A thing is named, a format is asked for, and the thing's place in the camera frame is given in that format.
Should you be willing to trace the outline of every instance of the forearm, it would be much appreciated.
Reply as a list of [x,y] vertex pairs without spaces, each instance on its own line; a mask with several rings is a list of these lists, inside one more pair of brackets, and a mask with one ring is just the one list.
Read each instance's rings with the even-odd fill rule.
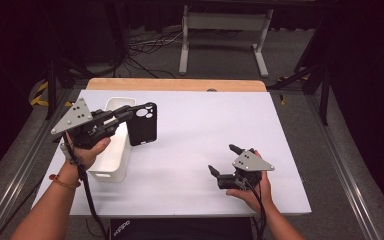
[[271,203],[265,206],[266,221],[273,236],[276,240],[301,240],[304,237],[286,220],[279,212],[277,207]]
[[[63,183],[75,185],[78,182],[77,168],[67,162],[58,175]],[[64,239],[75,191],[52,182],[12,239]]]

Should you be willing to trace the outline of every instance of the white container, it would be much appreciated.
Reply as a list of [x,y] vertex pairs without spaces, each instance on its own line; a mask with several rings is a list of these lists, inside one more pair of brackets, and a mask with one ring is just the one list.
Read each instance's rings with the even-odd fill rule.
[[[124,105],[135,106],[133,98],[110,98],[105,110],[115,110]],[[111,137],[110,145],[99,154],[95,163],[89,168],[89,173],[100,182],[121,182],[126,176],[131,145],[126,123],[120,124],[115,135]]]

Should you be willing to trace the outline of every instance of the bracelet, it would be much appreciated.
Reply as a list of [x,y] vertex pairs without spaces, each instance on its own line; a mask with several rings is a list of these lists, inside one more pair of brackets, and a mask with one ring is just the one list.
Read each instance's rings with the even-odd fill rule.
[[59,177],[59,175],[55,175],[55,174],[49,175],[49,179],[50,180],[58,183],[59,185],[61,185],[63,187],[66,187],[66,188],[69,188],[69,189],[76,189],[76,188],[78,188],[80,186],[80,182],[77,182],[77,184],[70,185],[70,184],[61,182],[60,180],[58,180],[58,177]]

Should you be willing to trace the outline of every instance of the phone case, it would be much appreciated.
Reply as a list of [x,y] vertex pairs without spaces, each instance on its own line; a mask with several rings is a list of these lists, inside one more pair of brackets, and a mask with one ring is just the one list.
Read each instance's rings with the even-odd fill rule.
[[146,103],[133,107],[133,118],[127,121],[130,145],[137,146],[157,140],[157,105]]

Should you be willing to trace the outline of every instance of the person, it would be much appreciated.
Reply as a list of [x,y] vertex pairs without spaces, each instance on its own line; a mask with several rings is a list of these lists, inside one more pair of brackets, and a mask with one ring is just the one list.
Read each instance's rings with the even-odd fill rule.
[[[74,154],[81,159],[85,169],[88,169],[95,162],[96,156],[102,153],[110,142],[110,138],[104,138],[92,149],[77,148]],[[261,157],[258,151],[255,151],[255,154]],[[11,239],[65,239],[75,189],[80,185],[77,167],[66,160],[57,176],[57,180],[51,183],[33,209],[18,225]],[[266,211],[267,226],[273,238],[304,239],[275,206],[271,197],[271,185],[265,171],[262,173],[259,186],[261,201]],[[252,191],[229,189],[226,195],[245,201],[252,210],[260,213],[260,204]]]

